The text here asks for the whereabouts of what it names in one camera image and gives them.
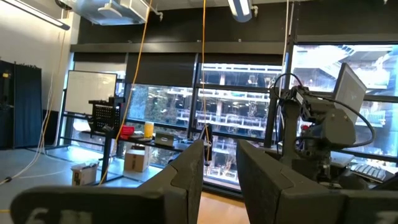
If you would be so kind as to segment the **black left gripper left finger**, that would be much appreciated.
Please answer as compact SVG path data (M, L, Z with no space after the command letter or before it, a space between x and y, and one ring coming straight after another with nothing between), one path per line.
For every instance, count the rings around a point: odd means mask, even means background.
M34 187L11 203L14 223L196 223L204 142L196 140L136 188Z

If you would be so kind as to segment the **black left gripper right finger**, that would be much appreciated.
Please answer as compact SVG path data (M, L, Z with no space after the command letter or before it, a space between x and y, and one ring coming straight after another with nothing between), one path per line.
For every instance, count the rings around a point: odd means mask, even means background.
M328 189L246 140L236 146L251 223L397 223L397 192Z

